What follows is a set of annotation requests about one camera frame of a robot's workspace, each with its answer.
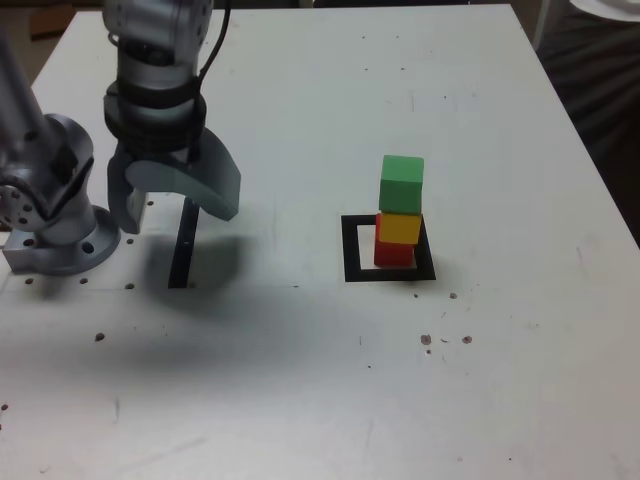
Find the white table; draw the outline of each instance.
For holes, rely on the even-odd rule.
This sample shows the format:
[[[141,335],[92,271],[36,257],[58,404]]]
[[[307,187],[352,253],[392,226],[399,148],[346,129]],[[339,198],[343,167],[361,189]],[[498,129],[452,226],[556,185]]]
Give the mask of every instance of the white table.
[[[195,289],[164,288],[177,195],[86,274],[3,267],[0,478],[638,478],[640,255],[511,9],[232,19],[204,94],[240,214],[201,214]],[[79,14],[35,84],[100,205],[115,60]],[[384,154],[426,158],[437,281],[343,281]]]

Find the black square outline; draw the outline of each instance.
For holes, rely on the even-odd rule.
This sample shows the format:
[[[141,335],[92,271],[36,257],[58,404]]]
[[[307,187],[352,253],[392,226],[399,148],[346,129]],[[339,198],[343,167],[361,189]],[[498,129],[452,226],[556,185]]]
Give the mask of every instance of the black square outline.
[[[420,225],[418,244],[413,249],[415,268],[365,269],[360,266],[359,225],[375,225],[375,215],[342,215],[342,256],[345,282],[416,282],[435,280],[436,272],[431,258],[424,217]]]

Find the black cable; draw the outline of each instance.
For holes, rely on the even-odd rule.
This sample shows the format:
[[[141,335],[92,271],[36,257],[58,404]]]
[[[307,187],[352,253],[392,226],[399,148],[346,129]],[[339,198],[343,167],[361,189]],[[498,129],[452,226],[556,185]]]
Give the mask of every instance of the black cable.
[[[218,52],[220,51],[220,48],[222,48],[224,37],[227,35],[227,29],[229,28],[230,18],[231,18],[231,0],[226,0],[224,5],[224,19],[222,20],[222,27],[220,28],[220,35],[218,36],[218,41],[213,47],[213,50],[211,51],[211,53],[209,54],[209,58],[207,59],[207,62],[204,64],[204,67],[202,67],[202,70],[200,70],[200,75],[198,75],[198,94],[200,91],[200,87],[202,86],[202,81],[204,80],[205,75],[209,71],[209,68],[211,68],[211,64],[213,63],[213,61],[218,56]]]

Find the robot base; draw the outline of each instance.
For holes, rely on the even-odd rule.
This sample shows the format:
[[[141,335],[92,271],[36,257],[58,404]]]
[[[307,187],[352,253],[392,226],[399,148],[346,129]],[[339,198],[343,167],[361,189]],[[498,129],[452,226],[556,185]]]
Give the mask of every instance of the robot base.
[[[14,230],[3,253],[14,273],[73,275],[104,262],[120,242],[120,229],[107,210],[93,206],[96,226],[86,237],[66,245],[40,242],[30,232]]]

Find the stacked blocks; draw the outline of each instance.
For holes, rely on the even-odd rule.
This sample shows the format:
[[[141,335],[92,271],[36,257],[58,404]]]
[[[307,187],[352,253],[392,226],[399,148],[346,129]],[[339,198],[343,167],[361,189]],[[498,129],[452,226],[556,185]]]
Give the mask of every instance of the stacked blocks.
[[[410,267],[422,224],[424,159],[387,155],[382,163],[374,263]]]

